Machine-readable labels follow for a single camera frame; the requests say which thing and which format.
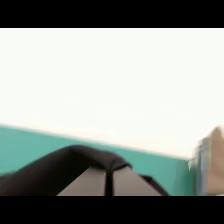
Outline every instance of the teal surface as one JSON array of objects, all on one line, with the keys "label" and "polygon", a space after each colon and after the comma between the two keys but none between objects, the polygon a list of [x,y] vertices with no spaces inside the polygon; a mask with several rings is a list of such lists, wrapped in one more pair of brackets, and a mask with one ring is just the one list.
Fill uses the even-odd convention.
[{"label": "teal surface", "polygon": [[170,195],[192,195],[193,175],[186,160],[5,126],[0,126],[0,173],[18,170],[49,152],[75,144],[121,155],[133,165],[135,172],[152,176]]}]

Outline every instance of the white background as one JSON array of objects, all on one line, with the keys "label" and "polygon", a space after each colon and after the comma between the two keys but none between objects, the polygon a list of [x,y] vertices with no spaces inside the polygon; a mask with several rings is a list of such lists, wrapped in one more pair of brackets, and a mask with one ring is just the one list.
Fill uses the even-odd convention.
[{"label": "white background", "polygon": [[0,124],[190,158],[223,86],[224,29],[0,29]]}]

